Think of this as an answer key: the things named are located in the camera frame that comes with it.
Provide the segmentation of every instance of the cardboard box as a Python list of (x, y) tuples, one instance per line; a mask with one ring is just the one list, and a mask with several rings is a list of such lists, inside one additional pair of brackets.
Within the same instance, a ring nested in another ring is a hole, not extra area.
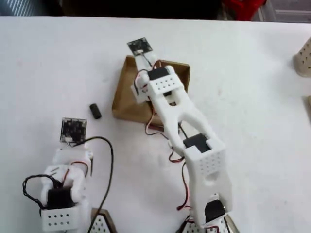
[[(190, 79), (190, 66), (183, 63), (162, 61), (162, 67), (171, 65), (176, 74), (188, 90)], [(152, 109), (150, 103), (136, 103), (136, 99), (131, 90), (134, 78), (137, 74), (137, 67), (133, 56), (127, 56), (119, 78), (118, 87), (112, 104), (112, 114), (115, 118), (147, 123), (151, 117)], [(156, 115), (152, 121), (154, 125), (162, 125), (160, 118)]]

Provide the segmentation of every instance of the black cylinder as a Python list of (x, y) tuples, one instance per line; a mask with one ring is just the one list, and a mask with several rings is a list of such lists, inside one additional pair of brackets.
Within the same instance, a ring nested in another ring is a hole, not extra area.
[(101, 118), (102, 117), (102, 114), (101, 114), (101, 112), (99, 111), (99, 109), (98, 109), (98, 107), (97, 107), (97, 104), (91, 104), (90, 106), (89, 106), (89, 108), (90, 108), (90, 110), (91, 110), (91, 112), (92, 112), (92, 114), (93, 114), (93, 117), (95, 118), (95, 119), (99, 119), (99, 118)]

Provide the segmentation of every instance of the white table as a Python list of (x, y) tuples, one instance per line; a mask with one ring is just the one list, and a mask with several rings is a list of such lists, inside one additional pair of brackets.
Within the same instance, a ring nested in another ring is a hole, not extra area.
[[(104, 208), (119, 232), (174, 232), (187, 215), (181, 164), (167, 161), (161, 136), (116, 120), (111, 104), (126, 43), (146, 37), (157, 55), (191, 66), (189, 96), (227, 145), (232, 218), (242, 233), (309, 232), (311, 124), (303, 96), (311, 79), (292, 56), (311, 25), (79, 17), (0, 18), (0, 231), (41, 232), (38, 206), (22, 182), (42, 173), (59, 146), (62, 117), (87, 118), (87, 136), (109, 138), (115, 170)], [(94, 120), (88, 105), (103, 118)], [(90, 143), (98, 206), (109, 147)], [(39, 196), (40, 181), (29, 184)]]

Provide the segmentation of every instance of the black wire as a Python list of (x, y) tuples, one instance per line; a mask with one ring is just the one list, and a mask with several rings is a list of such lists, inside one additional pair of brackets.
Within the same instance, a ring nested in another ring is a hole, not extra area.
[(186, 132), (184, 131), (183, 127), (181, 127), (181, 124), (180, 124), (180, 123), (178, 123), (178, 127), (179, 127), (179, 128), (181, 129), (181, 131), (183, 132), (185, 138), (188, 139), (188, 136), (187, 136)]
[(229, 226), (228, 226), (228, 223), (225, 217), (224, 217), (224, 221), (225, 221), (225, 226), (227, 227), (228, 233), (230, 233), (230, 229), (229, 229)]
[(88, 138), (88, 139), (86, 139), (86, 140), (84, 140), (84, 141), (82, 141), (82, 142), (78, 142), (77, 144), (75, 144), (75, 145), (72, 146), (72, 147), (76, 147), (76, 146), (82, 145), (82, 144), (84, 144), (85, 142), (88, 142), (88, 141), (93, 140), (93, 139), (101, 139), (101, 140), (104, 140), (105, 142), (108, 143), (108, 145), (109, 145), (109, 147), (110, 147), (110, 150), (111, 150), (111, 167), (110, 167), (110, 176), (109, 176), (108, 187), (107, 187), (105, 196), (104, 196), (104, 198), (103, 198), (101, 204), (99, 205), (99, 207), (98, 207), (98, 209), (97, 209), (97, 211), (96, 211), (96, 213), (95, 213), (94, 218), (92, 219), (91, 225), (90, 225), (90, 227), (89, 227), (87, 233), (90, 233), (90, 232), (91, 232), (92, 227), (93, 227), (93, 224), (94, 224), (94, 222), (95, 222), (95, 220), (96, 220), (96, 217), (97, 217), (97, 215), (99, 214), (100, 210), (102, 209), (102, 206), (103, 206), (103, 204), (104, 204), (104, 202), (105, 202), (105, 200), (106, 200), (106, 198), (107, 198), (107, 196), (108, 196), (108, 193), (109, 193), (109, 190), (110, 190), (110, 186), (111, 186), (112, 173), (113, 173), (113, 161), (114, 161), (114, 155), (113, 155), (112, 144), (111, 144), (111, 142), (110, 142), (107, 138), (100, 137), (100, 136), (90, 137), (90, 138)]
[(24, 182), (23, 182), (23, 194), (28, 197), (30, 200), (34, 201), (35, 203), (38, 204), (39, 208), (40, 208), (40, 216), (41, 216), (41, 210), (46, 209), (46, 207), (43, 206), (43, 204), (39, 201), (39, 199), (32, 197), (31, 195), (29, 195), (26, 191), (26, 187), (27, 187), (27, 182), (28, 180), (32, 179), (32, 178), (40, 178), (40, 177), (46, 177), (49, 178), (52, 182), (53, 182), (53, 186), (54, 188), (60, 188), (63, 186), (63, 184), (58, 181), (57, 179), (55, 179), (53, 176), (47, 175), (47, 174), (39, 174), (39, 175), (33, 175), (33, 176), (29, 176), (27, 177)]
[(161, 132), (155, 132), (155, 133), (146, 133), (148, 136), (152, 136), (152, 135), (155, 135), (155, 134), (160, 134), (162, 135), (163, 137), (165, 137), (167, 140), (169, 139), (167, 136), (165, 136), (163, 133)]
[(146, 59), (146, 61), (148, 62), (148, 64), (150, 65), (150, 67), (152, 68), (152, 64), (151, 64), (151, 62), (146, 58), (146, 56), (145, 56), (145, 54), (141, 54), (145, 59)]

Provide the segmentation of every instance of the circuit board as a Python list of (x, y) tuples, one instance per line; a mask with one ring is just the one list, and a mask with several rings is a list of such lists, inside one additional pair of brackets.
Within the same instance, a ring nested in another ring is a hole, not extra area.
[(63, 118), (61, 142), (82, 142), (86, 139), (86, 119)]
[(129, 42), (127, 43), (127, 45), (132, 51), (134, 56), (138, 56), (138, 55), (141, 55), (147, 52), (151, 52), (153, 50), (145, 37), (142, 39)]

